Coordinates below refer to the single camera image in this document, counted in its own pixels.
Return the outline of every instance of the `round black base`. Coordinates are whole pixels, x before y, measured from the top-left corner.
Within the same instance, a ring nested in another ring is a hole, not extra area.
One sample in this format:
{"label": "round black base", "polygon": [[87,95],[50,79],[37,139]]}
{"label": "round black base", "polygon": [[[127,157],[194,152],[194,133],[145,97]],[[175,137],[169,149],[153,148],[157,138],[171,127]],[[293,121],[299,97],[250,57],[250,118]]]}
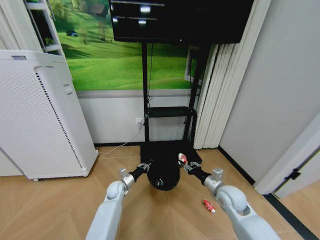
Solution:
{"label": "round black base", "polygon": [[156,156],[150,162],[146,175],[152,186],[162,191],[168,191],[177,186],[180,180],[178,159],[164,155]]}

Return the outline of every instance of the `black baseboard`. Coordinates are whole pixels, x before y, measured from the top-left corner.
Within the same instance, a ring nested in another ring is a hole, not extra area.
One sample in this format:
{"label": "black baseboard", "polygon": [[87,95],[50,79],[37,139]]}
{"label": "black baseboard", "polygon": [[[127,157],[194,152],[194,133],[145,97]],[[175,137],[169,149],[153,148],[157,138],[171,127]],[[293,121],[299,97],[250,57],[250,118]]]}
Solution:
{"label": "black baseboard", "polygon": [[273,194],[264,198],[284,217],[284,219],[306,240],[319,240],[295,215],[292,214]]}
{"label": "black baseboard", "polygon": [[125,142],[94,143],[93,145],[95,147],[117,147],[122,144],[125,144],[124,146],[140,146],[142,143],[144,143],[144,141],[133,141],[126,144]]}
{"label": "black baseboard", "polygon": [[220,145],[218,149],[251,185],[255,184],[256,181]]}

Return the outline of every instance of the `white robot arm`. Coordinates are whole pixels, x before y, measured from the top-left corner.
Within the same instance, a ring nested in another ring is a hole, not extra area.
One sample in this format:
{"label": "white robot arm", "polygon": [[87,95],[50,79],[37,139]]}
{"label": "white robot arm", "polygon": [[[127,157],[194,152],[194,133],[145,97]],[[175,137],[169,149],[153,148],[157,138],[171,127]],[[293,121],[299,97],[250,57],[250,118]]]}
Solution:
{"label": "white robot arm", "polygon": [[239,240],[280,240],[273,228],[258,216],[245,194],[235,186],[222,184],[223,170],[215,168],[204,185],[232,221]]}
{"label": "white robot arm", "polygon": [[[227,213],[239,240],[280,240],[272,227],[256,214],[247,202],[245,194],[235,186],[223,186],[223,170],[215,168],[212,174],[201,170],[201,165],[191,162],[184,169],[195,175],[210,191],[212,196]],[[121,170],[121,180],[112,182],[103,203],[99,206],[86,240],[114,240],[121,219],[122,202],[128,189],[138,177],[149,169],[147,164],[140,164],[135,171],[127,173]]]}

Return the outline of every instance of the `white cable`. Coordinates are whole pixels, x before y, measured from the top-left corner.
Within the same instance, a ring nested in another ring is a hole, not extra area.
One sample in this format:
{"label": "white cable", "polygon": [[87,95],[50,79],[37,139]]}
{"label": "white cable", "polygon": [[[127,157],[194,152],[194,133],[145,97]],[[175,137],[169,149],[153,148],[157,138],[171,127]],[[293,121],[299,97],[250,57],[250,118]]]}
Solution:
{"label": "white cable", "polygon": [[124,143],[124,144],[122,144],[122,145],[120,145],[120,146],[117,146],[116,148],[114,148],[114,149],[112,149],[111,151],[109,151],[109,152],[99,152],[99,154],[109,154],[109,153],[111,153],[111,152],[113,152],[114,150],[116,150],[116,149],[118,149],[118,148],[120,148],[120,147],[122,147],[123,145],[126,145],[127,143],[129,143],[132,139],[134,139],[135,138],[135,136],[137,136],[138,135],[138,133],[140,132],[140,130],[141,130],[141,128],[136,132],[136,134],[132,137],[132,138],[130,138],[126,143]]}

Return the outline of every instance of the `herringbone wood floor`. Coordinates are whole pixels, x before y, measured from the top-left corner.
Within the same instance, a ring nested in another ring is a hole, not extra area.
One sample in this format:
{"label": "herringbone wood floor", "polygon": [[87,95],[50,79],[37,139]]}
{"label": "herringbone wood floor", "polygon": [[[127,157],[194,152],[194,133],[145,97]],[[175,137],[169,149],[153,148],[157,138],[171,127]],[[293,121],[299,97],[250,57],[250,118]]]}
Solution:
{"label": "herringbone wood floor", "polygon": [[[112,147],[101,147],[107,152]],[[255,211],[282,239],[301,239],[281,215],[237,172],[217,149],[198,151],[202,169],[224,169],[224,182],[240,188]],[[138,146],[121,147],[100,155],[90,175],[33,182],[23,176],[0,177],[1,240],[83,240],[108,185],[120,178],[119,169],[140,163]],[[216,213],[208,212],[208,199]],[[142,175],[123,202],[118,240],[235,240],[227,215],[194,176],[181,171],[171,191],[153,188]]]}
{"label": "herringbone wood floor", "polygon": [[285,196],[280,202],[320,238],[320,181]]}

